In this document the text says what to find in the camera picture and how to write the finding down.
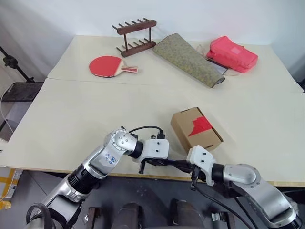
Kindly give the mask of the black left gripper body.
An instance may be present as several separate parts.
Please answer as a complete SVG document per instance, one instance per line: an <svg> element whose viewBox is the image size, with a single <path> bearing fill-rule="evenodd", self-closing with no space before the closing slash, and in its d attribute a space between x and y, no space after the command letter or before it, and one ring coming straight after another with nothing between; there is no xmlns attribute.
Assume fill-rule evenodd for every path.
<svg viewBox="0 0 305 229"><path fill-rule="evenodd" d="M153 166L158 166L158 161L156 161L153 158L146 158L144 159L141 163L140 163L140 168L139 168L139 174L143 174L144 173L144 169L145 169L145 165L146 164L150 164Z"/></svg>

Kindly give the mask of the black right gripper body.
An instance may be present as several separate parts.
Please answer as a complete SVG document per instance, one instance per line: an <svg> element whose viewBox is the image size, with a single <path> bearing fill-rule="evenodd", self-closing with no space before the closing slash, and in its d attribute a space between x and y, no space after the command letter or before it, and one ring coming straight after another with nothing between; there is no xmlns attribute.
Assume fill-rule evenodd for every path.
<svg viewBox="0 0 305 229"><path fill-rule="evenodd" d="M196 188L199 176L199 167L196 165L190 165L191 169L191 186L190 188Z"/></svg>

